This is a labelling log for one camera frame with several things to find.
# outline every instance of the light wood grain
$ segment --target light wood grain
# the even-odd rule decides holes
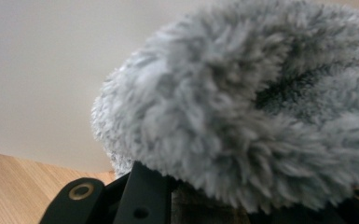
[[[0,155],[0,224],[38,223],[62,187],[80,177],[114,180],[113,173],[82,173]]]

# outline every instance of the wooden table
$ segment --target wooden table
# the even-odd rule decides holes
[[[82,173],[0,155],[0,224],[37,223],[60,189],[80,177],[115,179],[111,172]]]

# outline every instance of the white wall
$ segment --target white wall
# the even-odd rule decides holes
[[[162,24],[210,1],[0,0],[0,153],[109,170],[90,131],[104,78]]]

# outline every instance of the gray faux fur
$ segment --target gray faux fur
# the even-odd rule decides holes
[[[119,175],[141,161],[249,212],[359,186],[359,10],[226,1],[149,38],[92,111]]]

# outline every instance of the fuzzy gray material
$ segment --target fuzzy gray material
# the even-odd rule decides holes
[[[359,10],[290,0],[201,9],[149,38],[92,111],[118,174],[141,161],[248,212],[359,186]]]

